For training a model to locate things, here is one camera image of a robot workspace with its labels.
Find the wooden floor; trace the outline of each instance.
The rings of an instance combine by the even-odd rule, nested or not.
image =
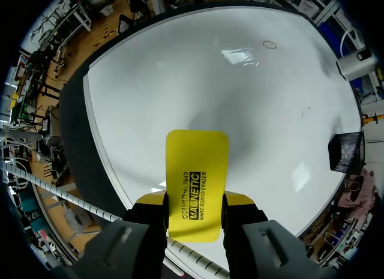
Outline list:
[[[109,31],[112,31],[117,28],[118,26],[118,20],[120,14],[124,14],[127,17],[132,18],[131,12],[128,6],[127,0],[115,0],[113,2],[113,10],[114,12],[106,17],[107,27]],[[46,80],[46,83],[56,87],[58,89],[62,89],[64,86],[64,83],[72,76],[72,74],[77,70],[79,66],[98,48],[100,48],[103,44],[108,42],[109,40],[115,38],[117,36],[117,33],[114,32],[110,34],[105,40],[103,40],[97,47],[94,47],[94,44],[99,42],[103,39],[104,36],[104,27],[103,27],[103,18],[100,18],[99,20],[94,20],[92,22],[92,28],[91,31],[88,32],[87,30],[83,29],[81,30],[68,44],[68,47],[65,50],[66,54],[66,61],[67,66],[60,70],[58,79],[54,80],[54,73],[53,70],[55,68],[54,64],[51,64],[49,71],[48,71],[48,78]],[[47,96],[43,97],[39,95],[37,99],[37,107],[40,107],[42,109],[47,109],[48,106],[55,106],[58,104],[58,101],[56,99],[49,98]],[[39,110],[39,115],[44,115],[43,110]],[[40,163],[31,163],[31,169],[32,173],[45,180],[46,182],[51,182],[52,177],[44,177],[44,167],[46,164],[40,164]],[[65,179],[64,184],[72,183],[73,180],[71,176],[68,176]],[[72,195],[80,197],[80,194],[77,190],[73,190],[70,192]],[[43,199],[43,203],[48,206],[52,203],[55,203],[56,201],[53,198],[46,198]],[[62,236],[62,238],[65,240],[66,238],[69,238],[71,235],[73,235],[73,231],[71,227],[67,224],[63,214],[64,214],[64,207],[59,205],[54,208],[48,209],[48,215],[50,216],[50,219],[52,223],[56,226],[57,231]],[[86,232],[96,231],[100,228],[93,224],[89,228],[87,228]],[[71,244],[78,250],[78,252],[83,251],[85,244],[93,238],[95,235],[82,235],[82,236],[76,236],[74,239],[72,239],[70,242]]]

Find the black mesh basket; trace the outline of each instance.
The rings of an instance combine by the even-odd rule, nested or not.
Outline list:
[[[331,170],[360,175],[365,159],[364,132],[336,134],[328,152]]]

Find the pink cloth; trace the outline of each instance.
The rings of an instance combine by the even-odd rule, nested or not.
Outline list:
[[[364,177],[364,181],[361,186],[360,193],[355,201],[351,201],[351,191],[345,191],[340,200],[337,203],[337,206],[344,208],[352,208],[350,216],[356,219],[364,214],[368,214],[368,211],[374,205],[374,191],[375,191],[375,177],[374,172],[368,172],[366,168],[363,168],[361,175]]]

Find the white table surface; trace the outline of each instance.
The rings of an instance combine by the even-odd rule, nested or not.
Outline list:
[[[300,234],[343,177],[329,169],[329,140],[361,127],[335,61],[306,19],[260,7],[200,10],[126,38],[84,77],[92,135],[120,199],[130,208],[166,188],[168,132],[221,130],[226,190]],[[186,245],[228,268],[223,234]]]

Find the yellow whiteboard eraser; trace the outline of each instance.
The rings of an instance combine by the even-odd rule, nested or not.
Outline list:
[[[166,140],[169,236],[215,241],[221,227],[228,139],[220,131],[175,130]]]

